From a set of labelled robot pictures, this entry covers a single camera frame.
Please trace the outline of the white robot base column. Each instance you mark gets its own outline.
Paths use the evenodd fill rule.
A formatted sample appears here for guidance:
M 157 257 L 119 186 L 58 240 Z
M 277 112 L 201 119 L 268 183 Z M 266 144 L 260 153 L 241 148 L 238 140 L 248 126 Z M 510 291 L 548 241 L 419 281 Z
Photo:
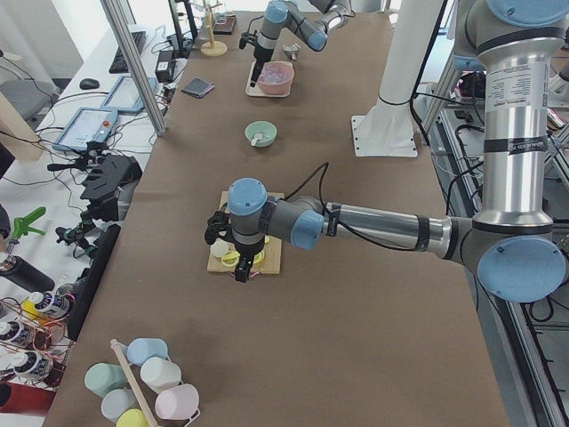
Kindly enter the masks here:
M 401 3 L 377 102 L 366 115 L 351 118 L 358 157 L 418 156 L 411 100 L 445 7 L 442 0 Z

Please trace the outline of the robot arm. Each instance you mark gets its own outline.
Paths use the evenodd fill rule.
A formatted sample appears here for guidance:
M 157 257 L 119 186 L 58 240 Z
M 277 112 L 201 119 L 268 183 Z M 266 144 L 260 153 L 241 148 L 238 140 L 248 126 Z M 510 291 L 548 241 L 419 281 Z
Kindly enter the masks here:
M 254 87 L 261 66 L 272 59 L 285 29 L 314 52 L 324 50 L 331 31 L 355 17 L 350 1 L 309 1 L 322 18 L 309 19 L 296 1 L 270 1 L 259 31 L 245 31 L 239 49 L 254 47 Z M 353 116 L 357 156 L 402 157 L 411 134 L 407 104 L 413 100 L 446 1 L 402 3 L 378 100 L 364 116 Z M 459 1 L 453 55 L 458 70 L 485 68 L 482 209 L 472 219 L 392 213 L 324 202 L 321 184 L 328 163 L 285 198 L 268 195 L 254 178 L 228 189 L 223 206 L 207 222 L 204 240 L 233 244 L 240 253 L 237 281 L 246 282 L 265 236 L 313 249 L 321 237 L 350 233 L 385 249 L 431 252 L 466 267 L 490 293 L 510 302 L 535 302 L 565 280 L 566 259 L 551 240 L 553 220 L 543 212 L 550 58 L 566 31 L 568 1 Z M 324 168 L 319 201 L 289 199 Z
M 266 63 L 272 61 L 276 43 L 284 28 L 290 30 L 312 51 L 322 51 L 327 43 L 328 34 L 335 28 L 343 27 L 348 19 L 355 16 L 350 1 L 310 1 L 323 16 L 316 20 L 309 19 L 300 11 L 296 1 L 270 1 L 263 14 L 260 32 L 244 32 L 239 41 L 239 48 L 247 44 L 254 47 L 255 59 L 249 86 L 254 87 Z

